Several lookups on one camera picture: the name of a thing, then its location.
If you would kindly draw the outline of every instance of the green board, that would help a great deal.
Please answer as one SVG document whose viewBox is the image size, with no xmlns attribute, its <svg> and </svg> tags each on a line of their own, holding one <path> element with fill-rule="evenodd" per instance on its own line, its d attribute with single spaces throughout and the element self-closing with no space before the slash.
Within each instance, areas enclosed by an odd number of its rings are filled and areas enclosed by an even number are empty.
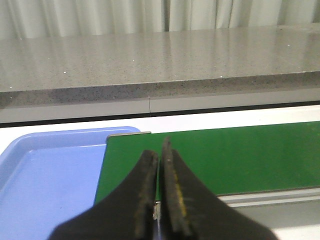
<svg viewBox="0 0 320 240">
<path fill-rule="evenodd" d="M 167 136 L 216 195 L 320 186 L 316 121 L 110 137 L 95 202 L 118 186 L 143 150 L 160 155 Z"/>
</svg>

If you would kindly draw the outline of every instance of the curtain fold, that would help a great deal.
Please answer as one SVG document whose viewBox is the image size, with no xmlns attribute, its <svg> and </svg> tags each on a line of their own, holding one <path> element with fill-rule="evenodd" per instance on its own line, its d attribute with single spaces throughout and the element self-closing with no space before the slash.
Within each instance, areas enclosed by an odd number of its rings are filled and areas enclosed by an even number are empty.
<svg viewBox="0 0 320 240">
<path fill-rule="evenodd" d="M 0 0 L 0 39 L 313 22 L 320 0 Z"/>
</svg>

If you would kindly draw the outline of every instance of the speckled countertop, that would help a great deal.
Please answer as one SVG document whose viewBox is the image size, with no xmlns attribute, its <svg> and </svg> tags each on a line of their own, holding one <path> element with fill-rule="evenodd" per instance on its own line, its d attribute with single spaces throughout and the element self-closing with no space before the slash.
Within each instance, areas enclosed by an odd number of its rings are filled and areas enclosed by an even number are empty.
<svg viewBox="0 0 320 240">
<path fill-rule="evenodd" d="M 320 23 L 0 41 L 0 107 L 320 87 Z"/>
</svg>

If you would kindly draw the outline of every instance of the white surface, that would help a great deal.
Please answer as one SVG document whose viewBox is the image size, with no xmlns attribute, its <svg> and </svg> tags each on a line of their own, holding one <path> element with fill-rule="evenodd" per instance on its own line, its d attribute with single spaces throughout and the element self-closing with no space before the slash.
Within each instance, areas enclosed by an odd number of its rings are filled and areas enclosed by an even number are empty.
<svg viewBox="0 0 320 240">
<path fill-rule="evenodd" d="M 35 132 L 131 126 L 152 133 L 320 121 L 320 105 L 0 128 L 0 153 Z M 281 240 L 318 240 L 320 225 L 274 229 Z"/>
</svg>

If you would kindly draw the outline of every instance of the plastic tray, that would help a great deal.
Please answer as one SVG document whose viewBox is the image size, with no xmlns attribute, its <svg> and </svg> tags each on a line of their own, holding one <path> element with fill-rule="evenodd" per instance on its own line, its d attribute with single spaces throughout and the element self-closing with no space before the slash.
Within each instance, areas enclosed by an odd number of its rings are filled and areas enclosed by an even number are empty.
<svg viewBox="0 0 320 240">
<path fill-rule="evenodd" d="M 0 155 L 0 239 L 44 240 L 95 199 L 106 138 L 134 127 L 42 132 Z"/>
</svg>

